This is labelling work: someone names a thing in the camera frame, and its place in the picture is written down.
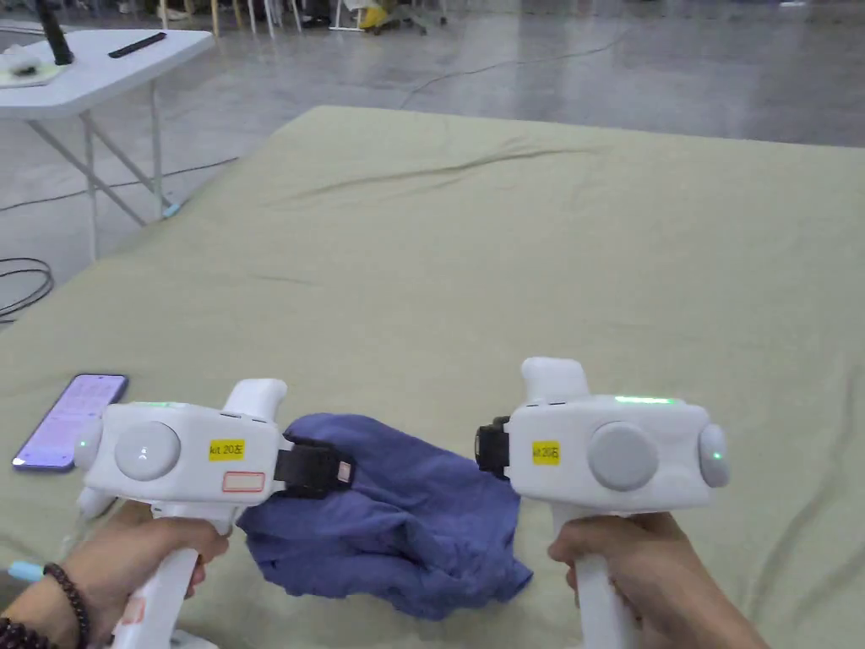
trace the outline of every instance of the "brown bead bracelet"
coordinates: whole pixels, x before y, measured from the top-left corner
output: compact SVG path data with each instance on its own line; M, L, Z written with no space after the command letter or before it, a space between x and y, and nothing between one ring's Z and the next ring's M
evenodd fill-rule
M57 649L57 645L20 622L0 618L0 649Z
M87 607L84 606L84 599L81 593L69 579L66 570L58 566L56 563L47 563L42 570L43 575L50 575L60 584L63 594L69 600L69 606L72 607L75 613L75 619L78 621L78 649L87 649L90 644L90 616L87 614Z

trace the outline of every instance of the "yellow label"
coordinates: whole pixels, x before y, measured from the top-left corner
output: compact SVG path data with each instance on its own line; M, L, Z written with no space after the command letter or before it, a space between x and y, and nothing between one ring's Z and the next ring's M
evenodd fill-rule
M246 445L247 443L245 440L211 440L210 461L231 462L237 459L243 459Z
M536 441L532 443L532 460L535 464L559 465L559 442Z

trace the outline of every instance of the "white device on table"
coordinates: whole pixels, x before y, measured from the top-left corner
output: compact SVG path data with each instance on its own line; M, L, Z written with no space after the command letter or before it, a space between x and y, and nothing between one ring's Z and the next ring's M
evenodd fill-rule
M208 520L227 534L240 510L263 503L284 484L274 479L280 450L294 444L274 422L285 383L247 379L223 410L186 403L109 406L80 438L75 464L84 468L82 511L103 511L115 497L151 505L154 517ZM179 550L130 599L112 649L214 647L172 632L198 553Z
M522 377L526 402L503 423L506 474L521 495L550 503L555 535L575 518L708 505L729 481L724 433L703 408L591 395L570 359L529 358ZM605 559L589 556L575 568L587 649L637 649L637 622Z

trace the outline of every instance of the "black cable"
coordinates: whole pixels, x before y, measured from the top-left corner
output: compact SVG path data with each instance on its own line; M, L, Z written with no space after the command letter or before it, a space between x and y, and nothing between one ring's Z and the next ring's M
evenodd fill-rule
M593 54L599 54L600 52L605 52L607 49L613 48L618 45L629 33L631 33L630 29L626 29L621 34L616 36L612 41L608 42L606 45L595 48L595 49L585 49L581 52L571 52L570 54L558 55L558 56L545 56L541 59L528 59L526 61L501 61L498 63L494 63L491 66L481 67L477 70L460 70L458 72L450 72L448 74L442 74L440 77L436 77L435 79L430 79L426 83L417 86L414 90L411 90L406 98L399 105L399 109L402 110L406 106L408 106L408 102L411 101L414 96L425 88L430 87L433 83L438 83L439 81L443 81L445 79L452 79L453 77L464 77L469 76L470 74L480 74L482 72L487 72L488 70L493 70L497 67L502 66L524 66L529 63L549 63L550 61L561 61L562 59L576 59L581 56L589 56Z
M238 157L235 156L235 157L230 157L226 160L220 160L219 162L215 162L215 163L201 164L197 167L189 167L188 169L178 169L177 171L170 171L167 174L163 174L163 178L170 178L172 176L177 176L178 174L185 174L185 173L188 173L190 171L201 171L201 170L205 170L205 169L212 169L213 167L219 167L219 166L222 166L223 164L228 164L228 163L234 162L234 160L237 160L237 159L238 159ZM140 180L131 180L128 183L116 183L113 185L109 185L109 187L111 187L112 189L116 189L117 187L130 187L132 185L140 185L140 184L141 184ZM28 205L41 205L44 202L62 201L66 198L73 198L75 196L84 196L86 193L87 193L87 190L81 190L81 191L74 191L71 194L63 194L61 196L51 196L49 198L36 198L33 201L21 201L21 202L14 203L12 205L5 205L5 206L1 207L0 208L0 214L2 214L3 212L8 212L11 209L23 208L23 207L26 207Z
M15 315L16 313L26 309L28 306L32 306L36 304L36 302L45 298L51 291L54 290L54 274L51 272L51 266L49 266L46 262L42 260L35 259L33 257L8 257L6 259L0 259L0 264L13 264L13 263L29 263L36 264L36 268L17 268L15 270L6 271L5 273L0 273L0 280L4 277L9 277L10 275L20 275L20 274L29 274L36 273L43 277L42 284L35 291L32 291L29 295L11 304L0 306L0 325L10 325L15 322L14 318L10 318L10 316Z

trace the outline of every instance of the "purple phone screen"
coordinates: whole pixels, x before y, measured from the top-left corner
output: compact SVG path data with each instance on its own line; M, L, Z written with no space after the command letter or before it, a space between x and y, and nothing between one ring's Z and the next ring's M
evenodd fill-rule
M76 376L12 464L20 468L70 466L81 424L102 416L125 381L124 376Z

